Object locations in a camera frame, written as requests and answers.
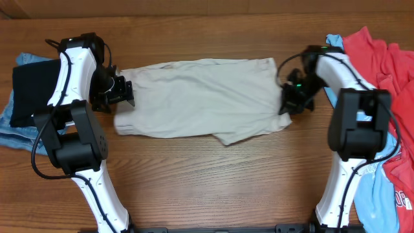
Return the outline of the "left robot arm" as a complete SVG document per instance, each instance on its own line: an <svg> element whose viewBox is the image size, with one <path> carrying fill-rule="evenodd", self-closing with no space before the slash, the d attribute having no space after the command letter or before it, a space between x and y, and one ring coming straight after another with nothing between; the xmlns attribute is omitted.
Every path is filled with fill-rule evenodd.
<svg viewBox="0 0 414 233"><path fill-rule="evenodd" d="M98 232L137 232L119 200L107 170L109 146L95 112L126 101L135 105L133 85L104 65L109 46L96 33L46 42L60 55L60 72L46 108L34 113L51 164L63 170L82 191L98 225Z"/></svg>

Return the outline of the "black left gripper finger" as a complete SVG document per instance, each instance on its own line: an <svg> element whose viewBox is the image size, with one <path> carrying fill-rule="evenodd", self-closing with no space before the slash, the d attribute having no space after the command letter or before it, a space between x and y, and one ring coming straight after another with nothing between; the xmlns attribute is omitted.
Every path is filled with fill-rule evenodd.
<svg viewBox="0 0 414 233"><path fill-rule="evenodd" d="M116 76L114 79L114 92L116 94L131 94L133 92L132 83L124 76Z"/></svg>
<svg viewBox="0 0 414 233"><path fill-rule="evenodd" d="M133 96L117 96L111 99L112 104L117 104L120 102L127 102L131 106L135 107L135 100Z"/></svg>

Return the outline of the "beige khaki shorts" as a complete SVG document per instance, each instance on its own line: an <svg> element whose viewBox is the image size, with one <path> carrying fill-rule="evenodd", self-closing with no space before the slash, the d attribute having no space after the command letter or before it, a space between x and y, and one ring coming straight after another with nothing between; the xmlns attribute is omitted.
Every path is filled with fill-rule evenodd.
<svg viewBox="0 0 414 233"><path fill-rule="evenodd" d="M117 105L120 135L155 138L213 135L224 145L281 131L291 124L279 114L281 88L273 58L173 61L124 69L135 105Z"/></svg>

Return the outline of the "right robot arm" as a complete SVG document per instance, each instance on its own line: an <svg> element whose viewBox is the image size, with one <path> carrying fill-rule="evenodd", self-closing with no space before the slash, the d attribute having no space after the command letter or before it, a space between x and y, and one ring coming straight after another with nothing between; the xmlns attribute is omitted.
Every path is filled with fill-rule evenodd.
<svg viewBox="0 0 414 233"><path fill-rule="evenodd" d="M308 223L278 224L276 232L363 232L349 222L349 212L364 168L377 162L385 149L391 95L366 81L339 47L309 45L297 55L302 69L294 69L281 85L279 114L314 110L314 96L324 87L336 95L328 129L332 167L320 202Z"/></svg>

